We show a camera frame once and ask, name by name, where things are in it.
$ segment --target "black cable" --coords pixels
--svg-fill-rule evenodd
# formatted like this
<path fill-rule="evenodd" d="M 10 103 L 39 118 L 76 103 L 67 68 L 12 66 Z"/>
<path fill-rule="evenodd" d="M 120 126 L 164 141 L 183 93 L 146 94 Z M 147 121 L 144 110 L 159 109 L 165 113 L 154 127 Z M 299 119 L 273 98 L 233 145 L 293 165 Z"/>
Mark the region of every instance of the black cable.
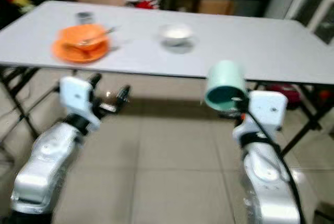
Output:
<path fill-rule="evenodd" d="M 263 128 L 261 123 L 256 119 L 256 117 L 251 112 L 247 111 L 247 114 L 250 117 L 252 117 L 252 119 L 254 120 L 256 125 L 260 128 L 260 130 L 263 132 L 263 134 L 267 137 L 267 139 L 268 139 L 267 143 L 270 146 L 273 147 L 273 149 L 275 150 L 278 158 L 280 159 L 280 161 L 282 162 L 285 170 L 287 171 L 287 174 L 289 176 L 289 185 L 291 187 L 292 194 L 293 194 L 293 196 L 295 198 L 295 201 L 296 201 L 296 205 L 297 205 L 297 208 L 298 208 L 298 211 L 299 211 L 301 224 L 306 224 L 304 213 L 303 213 L 303 210 L 302 210 L 302 203 L 301 203 L 301 199 L 300 199 L 300 196 L 299 196 L 298 188 L 297 188 L 297 185 L 296 185 L 296 183 L 293 179 L 293 176 L 290 172 L 290 169 L 289 169 L 288 165 L 286 164 L 286 162 L 284 160 L 284 157 L 283 157 L 283 154 L 282 154 L 282 151 L 281 151 L 281 147 L 272 140 L 270 135 L 267 133 L 267 131 Z"/>

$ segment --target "green cup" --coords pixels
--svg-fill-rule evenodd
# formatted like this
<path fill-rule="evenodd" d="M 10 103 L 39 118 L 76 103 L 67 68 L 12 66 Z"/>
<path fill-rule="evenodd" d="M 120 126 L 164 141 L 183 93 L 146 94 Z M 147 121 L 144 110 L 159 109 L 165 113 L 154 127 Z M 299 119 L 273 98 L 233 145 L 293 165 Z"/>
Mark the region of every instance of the green cup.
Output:
<path fill-rule="evenodd" d="M 244 72 L 233 61 L 220 61 L 207 76 L 205 103 L 218 111 L 236 111 L 235 102 L 247 97 Z"/>

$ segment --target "white bowl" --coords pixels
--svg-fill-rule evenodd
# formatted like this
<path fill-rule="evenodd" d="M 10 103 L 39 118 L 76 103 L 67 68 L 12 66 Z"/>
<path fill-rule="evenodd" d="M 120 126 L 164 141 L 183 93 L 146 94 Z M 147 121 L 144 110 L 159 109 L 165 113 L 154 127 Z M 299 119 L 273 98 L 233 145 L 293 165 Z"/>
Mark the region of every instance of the white bowl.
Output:
<path fill-rule="evenodd" d="M 184 24 L 165 25 L 160 30 L 163 42 L 171 46 L 185 44 L 192 35 L 190 27 Z"/>

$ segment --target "white table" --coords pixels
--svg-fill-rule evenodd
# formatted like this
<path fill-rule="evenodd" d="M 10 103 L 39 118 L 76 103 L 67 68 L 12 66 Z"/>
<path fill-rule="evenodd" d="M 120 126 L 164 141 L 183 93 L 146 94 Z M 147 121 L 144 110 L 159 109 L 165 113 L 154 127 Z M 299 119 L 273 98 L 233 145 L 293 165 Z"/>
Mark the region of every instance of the white table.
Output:
<path fill-rule="evenodd" d="M 107 28 L 119 26 L 111 38 L 120 48 L 91 64 L 65 63 L 51 45 L 59 30 L 77 24 L 81 11 L 93 12 Z M 159 28 L 175 22 L 194 31 L 192 51 L 176 54 L 161 46 Z M 241 63 L 248 80 L 334 85 L 334 53 L 290 20 L 49 1 L 0 31 L 0 65 L 204 78 L 220 60 Z"/>

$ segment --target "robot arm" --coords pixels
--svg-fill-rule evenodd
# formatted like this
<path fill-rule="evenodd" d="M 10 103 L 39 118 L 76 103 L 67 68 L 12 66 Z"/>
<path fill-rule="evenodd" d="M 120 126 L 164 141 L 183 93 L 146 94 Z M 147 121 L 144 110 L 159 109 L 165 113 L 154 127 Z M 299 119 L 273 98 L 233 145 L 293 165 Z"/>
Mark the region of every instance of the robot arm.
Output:
<path fill-rule="evenodd" d="M 248 111 L 275 139 L 285 114 L 286 97 L 277 92 L 253 91 L 249 101 Z M 233 138 L 243 150 L 241 180 L 248 223 L 302 223 L 289 171 L 257 123 L 246 114 L 243 123 L 233 131 Z"/>
<path fill-rule="evenodd" d="M 117 114 L 127 101 L 129 86 L 117 94 L 114 104 L 95 98 L 94 89 L 100 79 L 99 74 L 90 81 L 61 79 L 60 99 L 67 117 L 40 135 L 18 173 L 11 196 L 10 223 L 51 222 L 67 171 L 82 148 L 84 136 L 99 128 L 101 118 Z"/>

